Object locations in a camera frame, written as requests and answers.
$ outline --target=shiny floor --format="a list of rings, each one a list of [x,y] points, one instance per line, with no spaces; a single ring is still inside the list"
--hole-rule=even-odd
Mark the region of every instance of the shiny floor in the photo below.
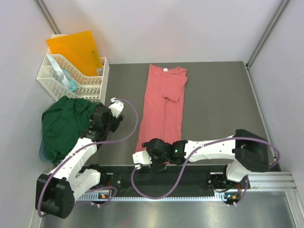
[[[185,89],[182,138],[213,140],[243,128],[265,137],[254,95],[242,62],[161,63],[184,67],[189,77]],[[110,66],[106,100],[124,98],[143,114],[149,64]],[[121,139],[133,129],[135,117],[126,104],[125,119],[108,140]],[[133,163],[139,129],[127,141],[103,145],[88,164]],[[112,202],[104,208],[75,207],[66,219],[47,216],[43,228],[292,228],[294,222],[283,193],[250,192],[237,208],[222,202]]]

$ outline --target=gray table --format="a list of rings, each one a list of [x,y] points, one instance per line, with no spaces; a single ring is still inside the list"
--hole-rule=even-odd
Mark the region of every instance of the gray table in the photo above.
[[[160,67],[183,67],[188,70],[182,122],[182,138],[194,141],[214,140],[246,129],[266,138],[263,124],[243,62],[159,63]],[[124,98],[134,104],[141,120],[149,64],[110,66],[106,101]],[[133,129],[135,116],[128,104],[125,119],[108,140],[122,139]],[[139,128],[125,142],[103,145],[88,164],[131,165]],[[226,163],[227,161],[205,161]]]

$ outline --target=plastic basket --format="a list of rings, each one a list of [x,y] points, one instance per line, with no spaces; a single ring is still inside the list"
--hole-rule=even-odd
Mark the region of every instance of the plastic basket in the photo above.
[[[64,56],[52,55],[62,69],[66,69],[77,83],[77,90],[71,92],[58,80],[58,76],[45,56],[40,68],[37,80],[48,91],[48,93],[57,101],[63,96],[69,98],[84,98],[91,102],[105,103],[106,86],[109,75],[109,64],[105,57],[100,58],[103,63],[102,76],[85,76],[76,67],[74,67]]]

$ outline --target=white wall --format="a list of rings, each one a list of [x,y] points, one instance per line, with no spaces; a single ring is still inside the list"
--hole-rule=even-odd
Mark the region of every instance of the white wall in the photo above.
[[[304,1],[292,0],[252,72],[283,167],[304,201]]]
[[[0,227],[25,228],[37,177],[49,169],[38,151],[53,100],[36,77],[52,32],[33,0],[2,1],[0,21]]]
[[[44,0],[110,63],[248,61],[281,0]]]

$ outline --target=metal pole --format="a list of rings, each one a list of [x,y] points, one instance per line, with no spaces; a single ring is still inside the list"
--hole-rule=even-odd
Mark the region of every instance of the metal pole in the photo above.
[[[43,0],[34,0],[54,34],[61,34]]]
[[[284,10],[286,9],[288,3],[290,2],[290,0],[282,0],[280,6],[278,7],[275,15],[272,17],[269,25],[267,26],[266,31],[264,32],[264,34],[262,35],[262,38],[260,39],[259,43],[257,44],[254,52],[252,53],[251,57],[249,58],[248,63],[246,64],[246,66],[248,68],[250,68],[252,66],[252,64],[254,63],[257,55],[260,53],[262,47],[264,46],[265,42],[267,41],[270,33],[272,32],[272,30],[274,29],[274,27],[276,26],[278,20],[280,19],[280,17],[282,16]]]

